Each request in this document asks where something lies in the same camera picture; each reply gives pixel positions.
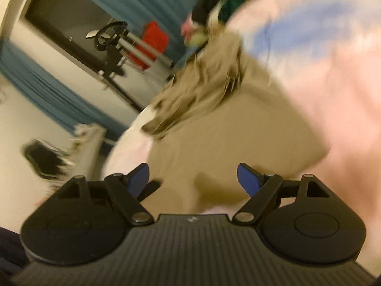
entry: bed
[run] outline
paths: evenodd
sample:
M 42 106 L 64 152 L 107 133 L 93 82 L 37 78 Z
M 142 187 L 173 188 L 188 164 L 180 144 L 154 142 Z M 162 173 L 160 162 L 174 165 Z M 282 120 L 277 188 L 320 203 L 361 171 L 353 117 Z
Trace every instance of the bed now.
M 262 64 L 321 136 L 329 153 L 313 173 L 367 226 L 359 260 L 381 253 L 381 3 L 380 0 L 250 0 L 229 21 L 246 53 Z M 119 139 L 104 175 L 128 173 L 149 156 L 140 130 L 147 107 Z M 227 212 L 216 206 L 208 212 Z

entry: red fabric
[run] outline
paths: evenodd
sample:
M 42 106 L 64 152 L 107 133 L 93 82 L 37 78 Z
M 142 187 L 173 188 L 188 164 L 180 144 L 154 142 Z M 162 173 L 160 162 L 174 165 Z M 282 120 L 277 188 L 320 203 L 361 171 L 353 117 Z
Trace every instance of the red fabric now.
M 155 48 L 160 53 L 164 53 L 166 47 L 169 43 L 169 36 L 165 34 L 163 31 L 160 30 L 160 28 L 157 25 L 157 22 L 151 21 L 144 27 L 144 32 L 142 36 L 142 41 L 150 45 L 151 47 Z M 152 60 L 156 60 L 155 55 L 151 54 L 149 51 L 144 49 L 143 47 L 137 45 L 135 46 L 136 49 L 144 53 L 148 58 Z M 138 66 L 141 66 L 143 70 L 149 68 L 148 65 L 146 65 L 144 62 L 139 60 L 137 57 L 135 57 L 133 54 L 129 53 L 128 57 L 137 64 Z

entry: silver screw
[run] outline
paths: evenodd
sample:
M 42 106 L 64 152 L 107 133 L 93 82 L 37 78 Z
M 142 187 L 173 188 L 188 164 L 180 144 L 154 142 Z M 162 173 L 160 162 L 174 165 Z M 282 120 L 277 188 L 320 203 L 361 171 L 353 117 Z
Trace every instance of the silver screw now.
M 249 212 L 241 212 L 236 215 L 236 220 L 242 223 L 249 223 L 254 220 L 254 215 Z
M 151 218 L 151 215 L 149 215 L 146 212 L 139 212 L 132 215 L 132 220 L 136 221 L 137 223 L 144 223 L 146 221 L 149 221 Z

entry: black steering wheel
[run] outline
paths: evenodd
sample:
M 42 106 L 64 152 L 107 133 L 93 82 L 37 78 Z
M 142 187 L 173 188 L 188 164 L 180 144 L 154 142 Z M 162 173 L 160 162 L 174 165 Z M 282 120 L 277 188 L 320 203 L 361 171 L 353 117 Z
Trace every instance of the black steering wheel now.
M 102 34 L 109 28 L 114 28 L 114 34 L 110 36 L 109 39 L 106 39 L 106 41 L 101 44 L 99 42 L 100 37 L 102 37 Z M 106 26 L 104 26 L 101 30 L 98 31 L 98 33 L 95 35 L 94 39 L 94 46 L 99 51 L 105 51 L 106 48 L 110 45 L 117 45 L 119 39 L 122 37 L 123 33 L 127 29 L 127 23 L 124 21 L 116 21 L 112 22 Z

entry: ribbed black surface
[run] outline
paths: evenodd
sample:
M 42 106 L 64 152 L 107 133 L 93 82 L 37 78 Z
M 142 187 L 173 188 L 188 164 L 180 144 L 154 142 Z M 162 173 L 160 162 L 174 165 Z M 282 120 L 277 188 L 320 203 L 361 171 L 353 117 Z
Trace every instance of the ribbed black surface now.
M 14 278 L 20 286 L 365 286 L 373 278 L 355 263 L 309 268 L 287 262 L 256 231 L 223 215 L 162 215 L 134 228 L 112 254 L 91 264 L 34 263 Z

